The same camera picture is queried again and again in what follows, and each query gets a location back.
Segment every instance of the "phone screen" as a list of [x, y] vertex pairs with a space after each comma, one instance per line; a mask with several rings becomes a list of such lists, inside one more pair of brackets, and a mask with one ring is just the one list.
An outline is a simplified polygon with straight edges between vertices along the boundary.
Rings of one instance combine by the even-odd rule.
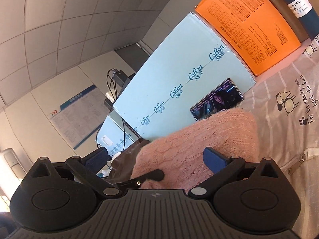
[[203, 120], [217, 112], [235, 107], [243, 99], [242, 94], [232, 80], [226, 79], [221, 85], [194, 105], [190, 109], [190, 112], [196, 121]]

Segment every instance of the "cable knit pattern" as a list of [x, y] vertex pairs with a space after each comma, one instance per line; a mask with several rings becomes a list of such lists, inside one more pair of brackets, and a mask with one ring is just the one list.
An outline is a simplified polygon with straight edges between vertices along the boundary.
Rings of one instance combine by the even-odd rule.
[[147, 180], [141, 189], [183, 188], [188, 192], [213, 175], [203, 162], [206, 147], [228, 157], [237, 155], [247, 162], [258, 162], [259, 144], [253, 115], [230, 109], [156, 139], [138, 153], [131, 178], [160, 169], [164, 179]]

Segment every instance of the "sticker label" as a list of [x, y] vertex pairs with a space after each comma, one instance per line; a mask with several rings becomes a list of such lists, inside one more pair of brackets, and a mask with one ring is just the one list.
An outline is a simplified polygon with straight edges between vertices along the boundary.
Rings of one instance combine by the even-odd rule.
[[106, 135], [104, 135], [104, 136], [102, 137], [102, 140], [103, 140], [103, 142], [106, 143], [109, 147], [110, 147], [111, 145], [113, 145], [112, 140], [109, 139]]
[[312, 9], [312, 6], [308, 0], [295, 0], [288, 4], [288, 6], [297, 18], [306, 15]]

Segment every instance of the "orange box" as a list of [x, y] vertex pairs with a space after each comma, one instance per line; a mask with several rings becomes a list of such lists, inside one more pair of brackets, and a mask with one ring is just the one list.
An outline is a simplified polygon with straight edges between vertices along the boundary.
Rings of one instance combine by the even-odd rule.
[[202, 0], [195, 11], [231, 44], [255, 76], [301, 45], [269, 0]]

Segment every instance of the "metal screw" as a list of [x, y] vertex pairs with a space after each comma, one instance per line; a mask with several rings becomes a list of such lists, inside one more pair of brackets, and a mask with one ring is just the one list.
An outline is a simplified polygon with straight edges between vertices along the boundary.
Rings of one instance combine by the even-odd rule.
[[117, 194], [119, 194], [119, 189], [117, 188], [106, 188], [103, 193], [107, 196], [115, 196]]
[[196, 187], [196, 188], [192, 188], [190, 192], [193, 193], [194, 195], [204, 195], [207, 193], [207, 190], [201, 187]]

